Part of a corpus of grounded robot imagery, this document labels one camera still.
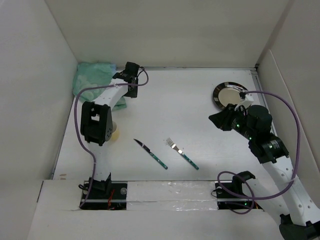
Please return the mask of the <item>green patterned cloth placemat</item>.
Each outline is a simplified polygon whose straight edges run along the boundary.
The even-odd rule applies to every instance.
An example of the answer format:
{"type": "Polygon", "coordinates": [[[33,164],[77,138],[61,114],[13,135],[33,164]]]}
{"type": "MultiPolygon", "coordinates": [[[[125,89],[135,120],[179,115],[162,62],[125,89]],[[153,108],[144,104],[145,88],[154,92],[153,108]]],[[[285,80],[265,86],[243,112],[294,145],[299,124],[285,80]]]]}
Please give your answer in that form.
{"type": "MultiPolygon", "coordinates": [[[[85,88],[107,86],[111,83],[116,73],[116,65],[107,62],[81,62],[77,65],[77,70],[72,82],[72,92],[76,97],[78,93],[85,88]]],[[[99,97],[106,88],[87,90],[81,94],[79,101],[92,102],[99,97]]],[[[127,107],[126,100],[121,97],[115,104],[113,110],[125,109],[127,107]]]]}

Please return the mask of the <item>yellow mug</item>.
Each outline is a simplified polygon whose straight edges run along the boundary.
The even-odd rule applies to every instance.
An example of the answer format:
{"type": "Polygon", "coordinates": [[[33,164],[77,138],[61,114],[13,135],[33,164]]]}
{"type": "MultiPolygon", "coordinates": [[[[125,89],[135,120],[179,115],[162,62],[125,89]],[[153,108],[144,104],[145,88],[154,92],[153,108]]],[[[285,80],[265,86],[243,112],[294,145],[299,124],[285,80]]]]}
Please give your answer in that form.
{"type": "Polygon", "coordinates": [[[115,142],[119,138],[120,131],[115,121],[112,122],[112,127],[113,129],[112,129],[112,135],[110,137],[110,141],[115,142]]]}

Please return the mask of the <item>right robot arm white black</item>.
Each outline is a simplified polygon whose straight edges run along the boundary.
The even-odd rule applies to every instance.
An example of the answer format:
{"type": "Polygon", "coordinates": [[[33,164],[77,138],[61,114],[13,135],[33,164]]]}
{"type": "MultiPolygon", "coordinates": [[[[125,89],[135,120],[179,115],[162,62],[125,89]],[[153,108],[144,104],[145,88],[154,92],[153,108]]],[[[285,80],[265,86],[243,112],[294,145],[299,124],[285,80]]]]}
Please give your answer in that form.
{"type": "Polygon", "coordinates": [[[267,199],[265,189],[250,172],[240,173],[243,179],[232,179],[231,191],[237,197],[254,194],[255,201],[278,224],[285,240],[318,240],[320,238],[320,209],[312,201],[297,175],[289,152],[282,140],[271,132],[272,116],[267,108],[248,108],[228,104],[209,120],[222,131],[234,130],[248,140],[248,147],[271,176],[280,196],[267,199]]]}

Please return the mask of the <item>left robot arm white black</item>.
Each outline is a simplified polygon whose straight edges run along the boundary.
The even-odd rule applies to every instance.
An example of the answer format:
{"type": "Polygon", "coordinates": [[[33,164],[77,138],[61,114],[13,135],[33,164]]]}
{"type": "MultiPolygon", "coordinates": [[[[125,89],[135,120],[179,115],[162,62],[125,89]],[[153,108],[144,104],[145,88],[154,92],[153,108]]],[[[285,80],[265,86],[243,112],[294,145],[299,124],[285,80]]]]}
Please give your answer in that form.
{"type": "Polygon", "coordinates": [[[111,172],[107,170],[106,160],[103,159],[103,145],[111,139],[117,139],[119,129],[112,117],[112,110],[122,97],[136,98],[138,95],[139,73],[145,69],[133,62],[127,62],[124,70],[115,73],[108,85],[101,87],[102,94],[92,101],[85,101],[81,107],[80,124],[75,122],[77,137],[84,137],[87,146],[80,145],[93,158],[92,176],[88,183],[79,187],[85,192],[94,189],[100,198],[111,194],[108,183],[111,172]]]}

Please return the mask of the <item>dark rimmed dinner plate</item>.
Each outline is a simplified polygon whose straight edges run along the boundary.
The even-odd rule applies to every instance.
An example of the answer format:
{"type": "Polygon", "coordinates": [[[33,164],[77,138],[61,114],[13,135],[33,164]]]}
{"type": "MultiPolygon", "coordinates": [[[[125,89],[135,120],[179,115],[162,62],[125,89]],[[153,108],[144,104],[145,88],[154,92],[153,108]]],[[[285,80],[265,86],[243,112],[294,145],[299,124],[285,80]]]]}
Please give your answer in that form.
{"type": "Polygon", "coordinates": [[[236,82],[223,82],[217,85],[212,93],[212,100],[219,110],[223,110],[228,104],[237,105],[242,99],[240,92],[248,89],[236,82]]]}

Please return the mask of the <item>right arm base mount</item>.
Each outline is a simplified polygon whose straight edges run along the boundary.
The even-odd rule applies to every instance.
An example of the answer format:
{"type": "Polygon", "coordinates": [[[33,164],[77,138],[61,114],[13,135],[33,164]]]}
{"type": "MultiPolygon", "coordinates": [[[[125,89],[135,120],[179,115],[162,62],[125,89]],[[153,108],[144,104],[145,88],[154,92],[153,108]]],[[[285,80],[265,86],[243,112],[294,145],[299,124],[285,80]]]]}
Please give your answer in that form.
{"type": "MultiPolygon", "coordinates": [[[[243,185],[246,185],[244,181],[237,176],[234,175],[231,181],[222,181],[221,184],[228,189],[228,191],[245,196],[243,193],[243,185]]],[[[215,189],[211,191],[211,196],[217,199],[217,207],[219,210],[230,210],[238,215],[247,214],[250,209],[262,210],[255,201],[247,198],[239,198],[225,191],[217,181],[214,182],[214,187],[215,189]]]]}

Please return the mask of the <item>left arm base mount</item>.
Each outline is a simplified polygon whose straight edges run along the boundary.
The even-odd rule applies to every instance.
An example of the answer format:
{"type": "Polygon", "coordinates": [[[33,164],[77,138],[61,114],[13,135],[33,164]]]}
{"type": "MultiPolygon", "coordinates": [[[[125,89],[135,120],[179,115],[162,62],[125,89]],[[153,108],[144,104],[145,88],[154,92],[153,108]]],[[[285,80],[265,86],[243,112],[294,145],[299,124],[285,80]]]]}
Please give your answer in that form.
{"type": "Polygon", "coordinates": [[[127,209],[128,183],[125,181],[93,181],[90,193],[89,181],[79,184],[81,189],[81,210],[122,211],[127,209]]]}

